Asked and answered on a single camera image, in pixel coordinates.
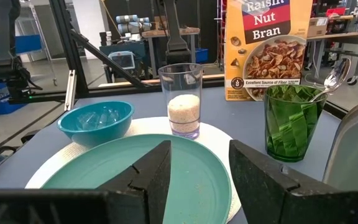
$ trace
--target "teal plate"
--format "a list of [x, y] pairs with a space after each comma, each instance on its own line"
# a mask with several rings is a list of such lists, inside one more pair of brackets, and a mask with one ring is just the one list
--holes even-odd
[[57, 171], [44, 189], [95, 189], [164, 140], [172, 142], [171, 181], [164, 223], [226, 223], [231, 185], [222, 162], [189, 139], [145, 134], [107, 142]]

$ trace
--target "cereal box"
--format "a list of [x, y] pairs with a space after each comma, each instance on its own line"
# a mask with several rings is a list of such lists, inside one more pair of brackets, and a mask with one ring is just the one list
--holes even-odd
[[226, 100], [263, 100], [300, 84], [312, 0], [227, 0]]

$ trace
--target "white placemat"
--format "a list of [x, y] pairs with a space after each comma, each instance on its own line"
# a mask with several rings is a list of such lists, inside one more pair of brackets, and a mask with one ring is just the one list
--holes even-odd
[[[132, 121], [131, 127], [125, 136], [133, 136], [137, 134], [172, 134], [167, 117], [158, 118], [142, 118]], [[229, 163], [229, 141], [232, 138], [226, 133], [212, 125], [201, 123], [200, 136], [195, 140], [196, 142], [204, 145], [217, 155], [224, 164], [227, 173], [231, 180], [232, 199], [229, 216], [227, 222], [230, 221], [234, 215], [240, 210], [241, 203], [234, 186]], [[26, 185], [27, 189], [39, 189], [44, 183], [54, 174], [61, 169], [66, 163], [78, 157], [88, 149], [71, 143], [64, 147], [62, 150], [48, 159], [39, 170], [31, 177]]]

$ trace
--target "glass rim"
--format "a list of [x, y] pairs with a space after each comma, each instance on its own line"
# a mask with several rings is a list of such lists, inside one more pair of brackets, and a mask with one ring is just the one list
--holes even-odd
[[[309, 101], [307, 101], [307, 102], [294, 102], [294, 101], [282, 100], [282, 99], [278, 99], [278, 98], [276, 98], [276, 97], [272, 97], [272, 96], [270, 96], [270, 95], [268, 94], [269, 88], [272, 88], [273, 86], [291, 86], [291, 85], [290, 85], [290, 84], [281, 84], [281, 85], [272, 85], [272, 86], [267, 87], [266, 92], [265, 92], [266, 97], [269, 97], [269, 98], [271, 98], [271, 99], [274, 99], [274, 100], [277, 100], [277, 101], [281, 101], [281, 102], [305, 104], [305, 103], [320, 103], [320, 102], [325, 101], [325, 100], [328, 99], [328, 94], [327, 94], [327, 93], [324, 93], [323, 95], [320, 96], [320, 99], [319, 99], [319, 100], [315, 100], [315, 101], [313, 101], [313, 102], [309, 102]], [[314, 88], [315, 90], [320, 90], [320, 89], [318, 89], [318, 88], [316, 88], [316, 87], [312, 87], [312, 86], [308, 86], [308, 85], [295, 85], [295, 86], [302, 86], [302, 87], [307, 87], [307, 88]]]
[[[193, 71], [187, 71], [187, 72], [164, 72], [164, 71], [162, 71], [163, 69], [166, 69], [168, 67], [173, 67], [173, 66], [178, 66], [178, 65], [195, 65], [196, 69], [194, 69]], [[188, 73], [188, 72], [195, 72], [197, 70], [202, 70], [202, 69], [203, 69], [203, 66], [201, 64], [198, 64], [198, 63], [175, 63], [175, 64], [172, 64], [172, 65], [166, 65], [164, 67], [159, 68], [158, 69], [158, 74], [163, 73], [163, 74], [166, 74], [166, 75], [179, 75], [179, 74], [184, 74], [184, 73]]]

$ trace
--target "gray table surface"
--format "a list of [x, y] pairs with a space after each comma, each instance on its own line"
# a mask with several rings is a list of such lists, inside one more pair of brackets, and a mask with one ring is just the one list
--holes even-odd
[[[100, 101], [122, 100], [135, 105], [134, 119], [166, 116], [167, 108], [162, 93], [109, 96], [78, 100], [76, 107]], [[234, 102], [224, 99], [224, 88], [203, 89], [201, 120], [213, 125], [233, 139], [265, 153], [264, 104], [262, 102]], [[305, 160], [290, 167], [322, 180], [331, 144], [340, 120], [323, 112]], [[71, 143], [57, 124], [43, 128], [22, 149], [0, 167], [0, 189], [24, 188], [35, 171], [60, 149]], [[242, 209], [230, 224], [247, 223]]]

